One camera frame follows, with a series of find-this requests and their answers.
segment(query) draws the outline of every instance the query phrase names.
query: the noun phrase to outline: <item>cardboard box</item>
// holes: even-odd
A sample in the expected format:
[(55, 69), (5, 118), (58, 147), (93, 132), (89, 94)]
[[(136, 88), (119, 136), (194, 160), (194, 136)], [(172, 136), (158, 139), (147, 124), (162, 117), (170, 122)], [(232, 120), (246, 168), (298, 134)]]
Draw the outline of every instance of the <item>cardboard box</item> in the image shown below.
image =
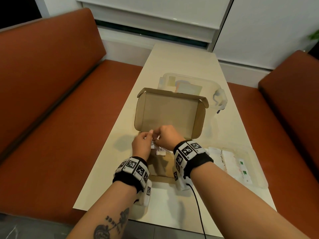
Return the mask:
[[(148, 132), (162, 125), (173, 125), (187, 140), (201, 135), (209, 107), (206, 97), (152, 88), (143, 88), (137, 97), (136, 130)], [(174, 177), (173, 154), (167, 152), (166, 156), (158, 156), (152, 151), (147, 163), (151, 175)]]

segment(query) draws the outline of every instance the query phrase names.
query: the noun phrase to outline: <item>green plant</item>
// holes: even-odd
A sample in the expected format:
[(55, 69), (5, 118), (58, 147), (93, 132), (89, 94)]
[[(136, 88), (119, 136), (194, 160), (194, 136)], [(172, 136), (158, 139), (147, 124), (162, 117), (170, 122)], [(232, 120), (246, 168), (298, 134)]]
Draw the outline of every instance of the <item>green plant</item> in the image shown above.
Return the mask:
[(319, 30), (308, 36), (310, 40), (319, 40)]

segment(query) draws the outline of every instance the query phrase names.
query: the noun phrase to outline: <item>tattoo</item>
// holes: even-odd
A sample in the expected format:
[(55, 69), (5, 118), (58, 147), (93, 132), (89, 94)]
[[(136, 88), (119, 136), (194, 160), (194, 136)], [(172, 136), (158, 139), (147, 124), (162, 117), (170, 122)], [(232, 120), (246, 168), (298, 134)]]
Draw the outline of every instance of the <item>tattoo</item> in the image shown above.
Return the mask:
[(94, 239), (110, 239), (110, 230), (116, 229), (117, 233), (120, 234), (123, 229), (128, 217), (130, 209), (126, 208), (120, 213), (119, 222), (116, 223), (112, 220), (111, 217), (107, 216), (105, 220), (110, 224), (109, 225), (98, 225), (94, 230)]

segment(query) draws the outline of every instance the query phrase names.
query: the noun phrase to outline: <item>tabletop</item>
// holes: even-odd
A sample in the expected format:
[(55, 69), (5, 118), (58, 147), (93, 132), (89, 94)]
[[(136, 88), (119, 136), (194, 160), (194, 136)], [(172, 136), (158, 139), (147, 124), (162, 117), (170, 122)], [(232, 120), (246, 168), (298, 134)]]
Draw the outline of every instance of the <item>tabletop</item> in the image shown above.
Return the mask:
[[(137, 95), (144, 87), (157, 88), (159, 78), (165, 73), (212, 80), (225, 90), (227, 106), (213, 118), (206, 114), (205, 123), (209, 125), (204, 125), (199, 142), (201, 139), (222, 140), (251, 147), (216, 55), (183, 45), (156, 43), (74, 204), (75, 209), (87, 211), (112, 184), (113, 174), (118, 165), (131, 156), (131, 142), (138, 134), (134, 128)], [(275, 209), (268, 189), (249, 189)], [(222, 237), (196, 190), (195, 193), (205, 233)], [(175, 185), (170, 183), (153, 181), (148, 208), (134, 205), (130, 219), (203, 233), (192, 191), (177, 191)]]

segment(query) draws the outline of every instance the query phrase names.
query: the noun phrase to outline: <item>person's right hand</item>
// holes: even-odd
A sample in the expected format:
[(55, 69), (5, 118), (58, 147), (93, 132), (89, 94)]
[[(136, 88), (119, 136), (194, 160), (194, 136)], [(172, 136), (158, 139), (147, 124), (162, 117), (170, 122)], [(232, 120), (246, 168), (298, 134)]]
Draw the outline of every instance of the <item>person's right hand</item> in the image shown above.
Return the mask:
[(177, 144), (185, 141), (185, 138), (172, 125), (164, 125), (154, 130), (153, 141), (157, 146), (173, 151)]

